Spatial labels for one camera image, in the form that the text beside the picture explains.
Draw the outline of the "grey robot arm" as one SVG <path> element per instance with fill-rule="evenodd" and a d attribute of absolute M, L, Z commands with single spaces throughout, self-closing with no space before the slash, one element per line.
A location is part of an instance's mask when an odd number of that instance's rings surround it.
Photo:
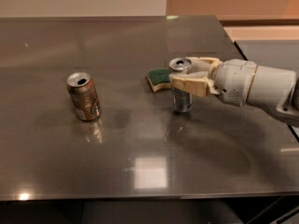
<path fill-rule="evenodd" d="M 298 75 L 251 61 L 182 57 L 169 63 L 171 87 L 227 105 L 252 105 L 270 117 L 299 126 Z"/>

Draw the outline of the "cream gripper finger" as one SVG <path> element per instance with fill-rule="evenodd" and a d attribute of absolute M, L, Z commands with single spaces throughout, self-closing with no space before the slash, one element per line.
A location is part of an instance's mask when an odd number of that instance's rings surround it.
<path fill-rule="evenodd" d="M 192 77 L 208 77 L 211 78 L 217 67 L 222 64 L 218 58 L 212 57 L 189 57 L 191 68 L 188 75 Z"/>
<path fill-rule="evenodd" d="M 183 85 L 186 92 L 198 97 L 206 97 L 210 94 L 218 95 L 219 91 L 215 81 L 208 77 L 192 77 L 191 75 L 180 75 L 179 83 Z"/>

